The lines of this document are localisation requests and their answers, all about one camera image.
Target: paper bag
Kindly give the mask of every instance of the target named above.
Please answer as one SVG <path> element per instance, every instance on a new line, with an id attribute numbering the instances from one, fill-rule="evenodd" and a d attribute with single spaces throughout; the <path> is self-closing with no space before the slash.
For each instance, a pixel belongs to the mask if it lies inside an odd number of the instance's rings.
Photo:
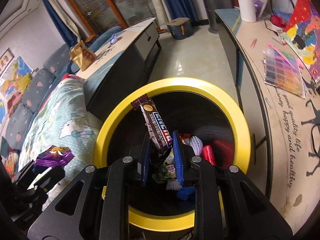
<path id="1" fill-rule="evenodd" d="M 71 59 L 82 71 L 85 71 L 97 58 L 94 52 L 86 47 L 83 41 L 76 44 L 70 51 Z"/>

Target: purple package on table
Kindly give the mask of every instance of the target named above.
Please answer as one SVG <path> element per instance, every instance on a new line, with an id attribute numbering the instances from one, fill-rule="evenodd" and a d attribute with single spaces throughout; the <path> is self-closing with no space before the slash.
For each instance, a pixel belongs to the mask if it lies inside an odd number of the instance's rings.
<path id="1" fill-rule="evenodd" d="M 73 158 L 74 155 L 68 147 L 51 146 L 37 157 L 35 165 L 44 167 L 65 166 Z"/>

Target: silver bolt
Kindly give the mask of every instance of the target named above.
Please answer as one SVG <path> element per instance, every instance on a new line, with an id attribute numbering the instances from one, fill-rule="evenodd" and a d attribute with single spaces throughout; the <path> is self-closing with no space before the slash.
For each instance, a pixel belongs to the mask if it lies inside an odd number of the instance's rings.
<path id="1" fill-rule="evenodd" d="M 95 170 L 95 167 L 92 166 L 92 165 L 87 166 L 87 167 L 85 168 L 85 172 L 87 172 L 87 173 L 91 173 L 91 172 L 93 172 L 94 170 Z"/>
<path id="2" fill-rule="evenodd" d="M 236 172 L 239 171 L 239 168 L 238 168 L 237 166 L 232 165 L 232 166 L 229 167 L 229 170 L 230 170 L 231 172 L 236 173 Z"/>
<path id="3" fill-rule="evenodd" d="M 194 163 L 199 163 L 201 161 L 201 157 L 200 156 L 193 156 L 191 158 L 191 160 L 194 162 Z"/>
<path id="4" fill-rule="evenodd" d="M 132 162 L 132 157 L 131 156 L 126 156 L 126 157 L 124 157 L 123 159 L 122 159 L 122 161 L 124 162 L 124 163 L 130 163 L 130 162 Z"/>

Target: brown stain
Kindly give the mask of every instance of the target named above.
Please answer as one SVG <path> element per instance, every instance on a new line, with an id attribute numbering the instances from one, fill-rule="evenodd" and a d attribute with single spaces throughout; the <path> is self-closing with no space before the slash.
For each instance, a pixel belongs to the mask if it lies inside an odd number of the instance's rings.
<path id="1" fill-rule="evenodd" d="M 297 196 L 295 203 L 293 204 L 294 207 L 299 206 L 302 202 L 302 194 Z"/>
<path id="2" fill-rule="evenodd" d="M 286 218 L 286 216 L 288 215 L 290 209 L 292 208 L 292 204 L 289 201 L 289 198 L 286 197 L 286 202 L 284 204 L 284 206 L 281 208 L 281 215 Z"/>

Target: yellow ring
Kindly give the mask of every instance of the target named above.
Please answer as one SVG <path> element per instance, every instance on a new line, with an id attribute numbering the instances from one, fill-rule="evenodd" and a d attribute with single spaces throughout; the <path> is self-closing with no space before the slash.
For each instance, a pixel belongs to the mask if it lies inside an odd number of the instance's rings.
<path id="1" fill-rule="evenodd" d="M 195 78 L 167 78 L 147 84 L 122 100 L 104 122 L 97 138 L 93 163 L 98 168 L 107 166 L 107 150 L 119 122 L 132 109 L 130 103 L 143 94 L 154 97 L 167 92 L 186 91 L 214 102 L 227 117 L 235 140 L 233 164 L 247 173 L 250 161 L 250 134 L 247 122 L 235 101 L 222 89 Z M 194 211 L 177 216 L 154 216 L 129 207 L 129 222 L 151 231 L 179 231 L 194 226 Z"/>

